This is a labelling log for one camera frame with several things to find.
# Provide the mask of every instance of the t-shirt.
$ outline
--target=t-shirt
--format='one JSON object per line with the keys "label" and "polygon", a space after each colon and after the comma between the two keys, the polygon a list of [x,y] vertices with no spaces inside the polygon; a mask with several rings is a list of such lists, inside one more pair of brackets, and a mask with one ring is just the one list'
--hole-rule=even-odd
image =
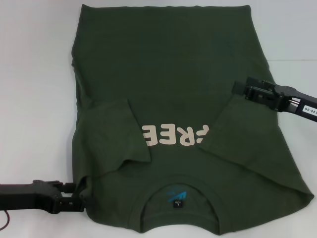
{"label": "t-shirt", "polygon": [[231,94],[274,82],[250,6],[82,5],[72,56],[75,195],[95,222],[221,235],[313,199],[277,112]]}

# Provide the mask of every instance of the blue printed logo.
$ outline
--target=blue printed logo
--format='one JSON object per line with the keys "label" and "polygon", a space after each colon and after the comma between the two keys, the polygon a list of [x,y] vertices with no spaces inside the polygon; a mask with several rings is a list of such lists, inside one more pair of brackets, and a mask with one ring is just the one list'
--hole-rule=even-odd
{"label": "blue printed logo", "polygon": [[[175,192],[168,192],[167,195],[174,195]],[[172,202],[174,200],[185,200],[187,196],[187,192],[182,192],[174,197],[172,197],[168,202]]]}

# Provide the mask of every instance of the green t-shirt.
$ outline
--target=green t-shirt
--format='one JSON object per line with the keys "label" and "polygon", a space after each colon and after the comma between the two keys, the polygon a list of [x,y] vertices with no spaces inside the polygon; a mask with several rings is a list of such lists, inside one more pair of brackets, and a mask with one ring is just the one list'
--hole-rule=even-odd
{"label": "green t-shirt", "polygon": [[83,5],[72,56],[73,176],[92,220],[220,235],[313,199],[277,113],[231,94],[273,82],[249,6]]}

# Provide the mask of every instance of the folded sleeve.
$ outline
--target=folded sleeve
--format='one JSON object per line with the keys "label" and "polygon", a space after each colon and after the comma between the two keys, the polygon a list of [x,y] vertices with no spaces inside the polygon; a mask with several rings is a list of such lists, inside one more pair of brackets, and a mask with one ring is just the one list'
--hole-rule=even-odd
{"label": "folded sleeve", "polygon": [[232,95],[200,148],[282,186],[311,194],[278,126],[277,112]]}
{"label": "folded sleeve", "polygon": [[82,112],[73,137],[73,179],[114,172],[124,161],[150,162],[151,156],[127,100],[99,103]]}

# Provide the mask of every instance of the neckline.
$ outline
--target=neckline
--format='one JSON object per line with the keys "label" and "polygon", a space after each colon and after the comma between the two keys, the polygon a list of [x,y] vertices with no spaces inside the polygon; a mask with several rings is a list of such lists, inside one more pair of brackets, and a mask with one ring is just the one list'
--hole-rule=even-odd
{"label": "neckline", "polygon": [[[164,186],[172,185],[175,183],[183,183],[189,186],[194,187],[199,192],[201,192],[212,205],[215,213],[217,214],[219,220],[219,227],[217,231],[209,230],[206,226],[199,226],[193,218],[192,225],[199,226],[203,229],[206,229],[216,235],[222,235],[224,233],[233,232],[234,229],[232,227],[231,221],[229,219],[228,213],[226,212],[225,207],[223,206],[223,202],[221,198],[215,193],[215,191],[208,187],[203,181],[193,178],[190,176],[184,175],[174,175],[170,177],[164,177],[161,179],[157,179],[147,184],[146,188],[138,195],[136,202],[133,204],[132,211],[130,213],[128,227],[133,229],[139,233],[144,233],[146,231],[142,230],[142,213],[147,201],[150,199],[154,193],[156,193],[159,189]],[[177,220],[175,222],[171,222],[170,225],[179,224]]]}

